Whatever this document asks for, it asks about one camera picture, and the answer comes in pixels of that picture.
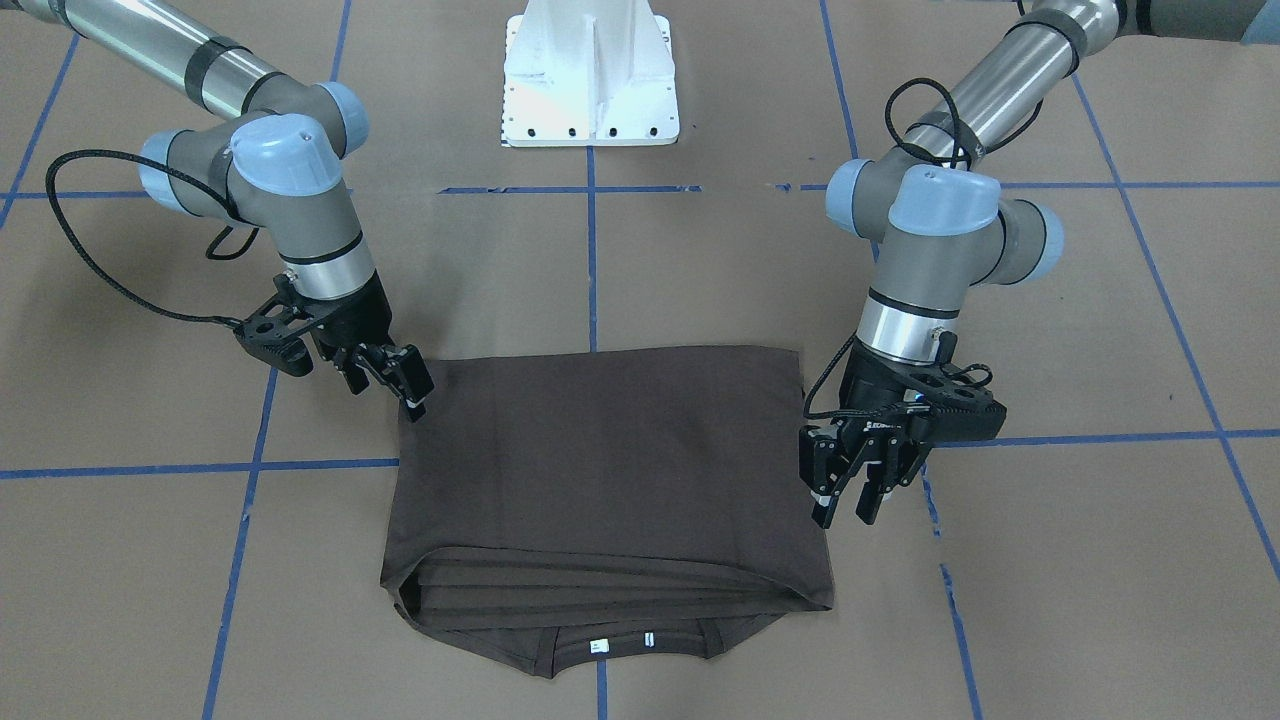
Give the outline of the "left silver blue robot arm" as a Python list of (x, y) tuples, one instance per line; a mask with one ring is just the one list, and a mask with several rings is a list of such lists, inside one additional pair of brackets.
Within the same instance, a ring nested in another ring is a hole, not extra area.
[(836, 410), (806, 409), (799, 475), (829, 528), (852, 480), (855, 514), (877, 519), (886, 496), (913, 483), (938, 443), (993, 439), (1007, 416), (991, 369), (957, 366), (956, 323), (966, 292), (1041, 278), (1065, 246), (1047, 208), (1002, 199), (978, 165), (1018, 137), (1053, 86), (1115, 38), (1149, 36), (1277, 42), (1275, 1), (1033, 1), (940, 105), (877, 161), (842, 164), (826, 190), (841, 229), (879, 246), (845, 365)]

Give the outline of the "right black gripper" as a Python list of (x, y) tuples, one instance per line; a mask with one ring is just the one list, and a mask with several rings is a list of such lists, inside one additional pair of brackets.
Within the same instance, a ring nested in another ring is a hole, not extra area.
[(315, 320), (308, 334), (320, 359), (328, 363), (335, 356), (335, 369), (352, 395), (362, 393), (375, 380), (399, 400), (410, 421), (425, 415), (425, 398), (434, 389), (434, 380), (416, 346), (393, 345), (392, 310), (376, 272), (342, 299), (301, 295), (300, 309)]

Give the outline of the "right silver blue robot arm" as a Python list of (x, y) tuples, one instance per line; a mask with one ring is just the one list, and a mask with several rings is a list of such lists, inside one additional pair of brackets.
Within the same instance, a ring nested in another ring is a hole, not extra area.
[(388, 388), (416, 421), (433, 391), (420, 351), (390, 337), (392, 310), (342, 161), (369, 138), (358, 96), (303, 85), (165, 1), (5, 1), (65, 27), (182, 91), (220, 118), (151, 136), (124, 160), (156, 202), (227, 231), (270, 234), (283, 270), (242, 319), (206, 315), (252, 357), (292, 377), (330, 363), (355, 395)]

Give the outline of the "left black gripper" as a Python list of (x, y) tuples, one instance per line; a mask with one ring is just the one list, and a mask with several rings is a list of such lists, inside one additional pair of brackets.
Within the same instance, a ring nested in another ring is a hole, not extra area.
[(814, 498), (812, 519), (824, 530), (865, 462), (855, 512), (873, 525), (884, 498), (915, 480), (931, 446), (941, 441), (941, 352), (908, 363), (865, 345), (845, 345), (826, 375), (840, 366), (838, 406), (826, 413), (827, 425), (799, 432), (799, 477)]

